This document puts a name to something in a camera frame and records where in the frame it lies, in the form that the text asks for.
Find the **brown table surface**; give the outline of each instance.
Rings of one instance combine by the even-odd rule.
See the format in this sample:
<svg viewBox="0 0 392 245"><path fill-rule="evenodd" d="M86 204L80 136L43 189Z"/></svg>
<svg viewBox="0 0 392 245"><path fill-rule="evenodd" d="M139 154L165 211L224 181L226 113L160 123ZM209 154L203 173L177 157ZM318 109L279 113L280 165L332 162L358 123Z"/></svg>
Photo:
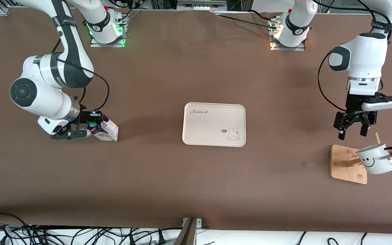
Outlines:
<svg viewBox="0 0 392 245"><path fill-rule="evenodd" d="M111 86L103 111L118 124L119 141L104 143L53 141L38 116L11 102L23 61L50 53L58 39L44 13L12 9L0 17L0 211L46 225L172 227L191 216L213 229L392 232L392 172L369 175L366 185L329 172L332 144L362 148L378 131L392 146L392 110L379 112L368 137L356 124L340 141L337 110L317 88L325 54L368 31L370 20L317 15L305 52L271 51L266 28L206 11L143 11L125 48L89 48L80 25L95 71ZM392 95L392 38L382 74ZM339 105L346 83L347 73L325 63L322 87ZM83 104L104 96L95 79ZM188 102L242 104L246 145L185 145Z"/></svg>

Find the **smiley face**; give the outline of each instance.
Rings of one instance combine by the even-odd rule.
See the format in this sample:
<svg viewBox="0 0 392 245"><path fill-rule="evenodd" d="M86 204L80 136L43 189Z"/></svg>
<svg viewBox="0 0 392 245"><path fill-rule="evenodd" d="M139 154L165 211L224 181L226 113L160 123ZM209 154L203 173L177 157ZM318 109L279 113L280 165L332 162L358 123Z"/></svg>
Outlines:
<svg viewBox="0 0 392 245"><path fill-rule="evenodd" d="M373 163L370 165L372 160L369 160L368 158L363 158L362 159L362 164L366 167L372 167L375 164L375 159L373 158Z"/></svg>

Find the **wooden peg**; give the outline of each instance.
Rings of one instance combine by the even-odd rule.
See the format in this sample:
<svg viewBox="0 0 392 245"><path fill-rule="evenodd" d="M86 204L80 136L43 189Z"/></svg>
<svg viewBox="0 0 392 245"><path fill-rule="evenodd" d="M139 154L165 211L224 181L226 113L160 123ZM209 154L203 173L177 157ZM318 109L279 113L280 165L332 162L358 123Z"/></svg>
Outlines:
<svg viewBox="0 0 392 245"><path fill-rule="evenodd" d="M359 158L355 158L349 161L336 162L335 164L337 166L358 166L361 165L362 162Z"/></svg>
<svg viewBox="0 0 392 245"><path fill-rule="evenodd" d="M376 143L380 144L381 140L379 139L378 132L375 132Z"/></svg>

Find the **rabbit illustration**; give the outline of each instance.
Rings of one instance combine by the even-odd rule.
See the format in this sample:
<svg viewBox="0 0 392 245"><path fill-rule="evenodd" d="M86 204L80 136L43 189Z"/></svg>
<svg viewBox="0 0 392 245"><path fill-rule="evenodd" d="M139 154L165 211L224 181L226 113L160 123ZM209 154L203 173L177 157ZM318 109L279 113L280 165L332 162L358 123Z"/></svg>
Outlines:
<svg viewBox="0 0 392 245"><path fill-rule="evenodd" d="M238 135L238 129L237 128L229 128L227 139L229 141L239 141L240 136Z"/></svg>

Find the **mug rack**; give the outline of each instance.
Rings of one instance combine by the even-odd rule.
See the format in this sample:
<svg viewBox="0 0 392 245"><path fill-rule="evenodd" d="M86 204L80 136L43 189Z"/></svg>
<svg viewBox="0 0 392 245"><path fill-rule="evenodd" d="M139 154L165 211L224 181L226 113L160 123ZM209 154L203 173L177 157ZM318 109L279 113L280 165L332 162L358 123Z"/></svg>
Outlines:
<svg viewBox="0 0 392 245"><path fill-rule="evenodd" d="M376 142L381 143L379 135L375 132ZM367 183L367 171L362 165L356 151L359 149L332 145L331 147L331 177L354 183Z"/></svg>

